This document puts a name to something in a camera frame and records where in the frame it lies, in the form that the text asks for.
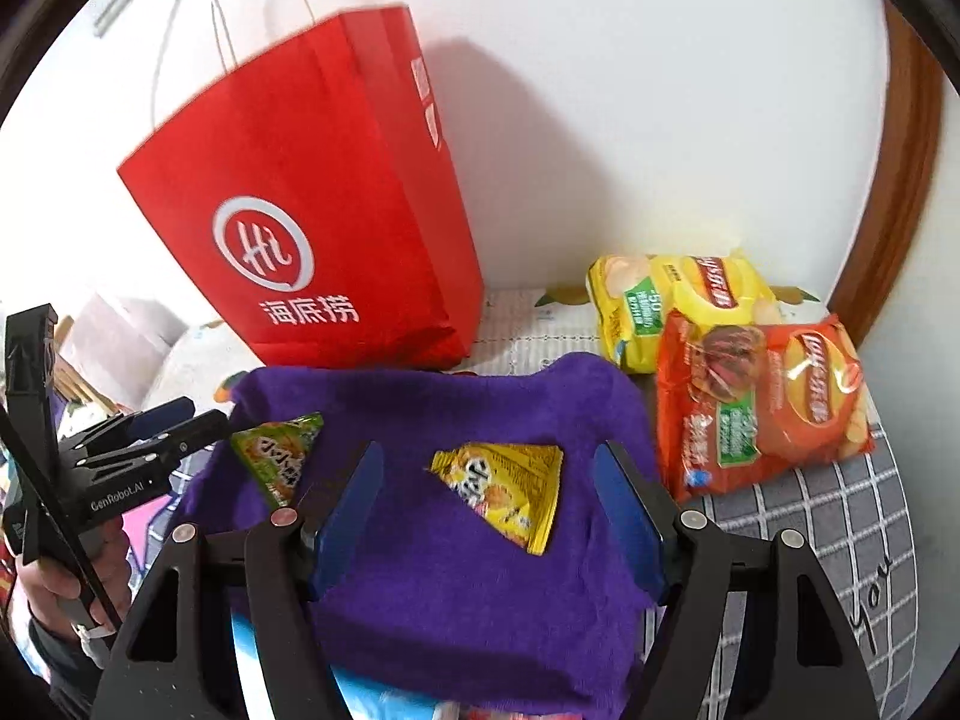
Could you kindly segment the left hand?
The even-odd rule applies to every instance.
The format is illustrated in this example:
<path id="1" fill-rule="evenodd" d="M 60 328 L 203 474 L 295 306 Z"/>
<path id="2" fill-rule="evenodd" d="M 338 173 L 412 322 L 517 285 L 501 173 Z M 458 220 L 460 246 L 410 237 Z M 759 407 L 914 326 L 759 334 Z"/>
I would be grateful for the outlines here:
<path id="1" fill-rule="evenodd" d="M 106 522 L 101 527 L 101 536 L 103 549 L 94 559 L 93 566 L 117 616 L 124 619 L 132 601 L 132 590 L 128 586 L 132 569 L 127 562 L 130 541 L 124 532 L 124 521 L 121 517 Z M 48 557 L 39 557 L 36 561 L 25 564 L 23 558 L 18 556 L 16 570 L 32 617 L 51 634 L 75 644 L 78 637 L 62 603 L 80 598 L 80 580 L 64 566 L 60 566 L 59 562 Z"/>

